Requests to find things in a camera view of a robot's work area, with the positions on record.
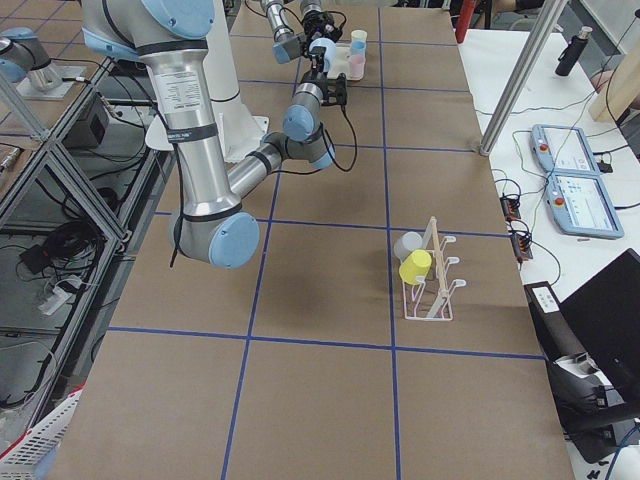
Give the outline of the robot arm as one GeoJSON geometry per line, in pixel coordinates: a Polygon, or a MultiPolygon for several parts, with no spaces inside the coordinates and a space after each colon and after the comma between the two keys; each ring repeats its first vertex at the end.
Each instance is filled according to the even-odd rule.
{"type": "Polygon", "coordinates": [[[226,168],[211,105],[204,60],[214,25],[210,1],[84,1],[86,45],[108,57],[144,63],[152,80],[161,121],[177,157],[180,208],[171,234],[174,251],[224,269],[246,264],[260,241],[256,219],[243,198],[288,159],[305,160],[312,172],[335,162],[335,149],[319,118],[321,107],[344,106],[346,77],[331,80],[336,41],[341,35],[317,1],[301,4],[303,30],[289,30],[281,1],[261,7],[271,25],[280,59],[295,52],[310,71],[296,88],[283,129],[226,168]]]}
{"type": "Polygon", "coordinates": [[[279,64],[289,63],[299,57],[306,57],[311,43],[319,38],[327,38],[336,43],[343,34],[346,17],[336,11],[325,11],[320,1],[301,1],[300,21],[302,31],[296,33],[285,17],[287,1],[260,1],[273,33],[272,52],[279,64]]]}

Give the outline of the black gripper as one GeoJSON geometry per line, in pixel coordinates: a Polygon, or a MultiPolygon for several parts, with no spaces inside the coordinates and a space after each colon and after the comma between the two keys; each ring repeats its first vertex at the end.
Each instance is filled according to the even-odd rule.
{"type": "Polygon", "coordinates": [[[347,105],[347,78],[344,74],[339,74],[336,79],[329,79],[324,72],[309,70],[303,75],[301,84],[313,85],[320,91],[317,98],[322,107],[347,105]]]}
{"type": "Polygon", "coordinates": [[[343,35],[345,21],[336,23],[337,11],[309,11],[302,18],[302,27],[308,42],[319,38],[328,38],[337,42],[343,35]]]}

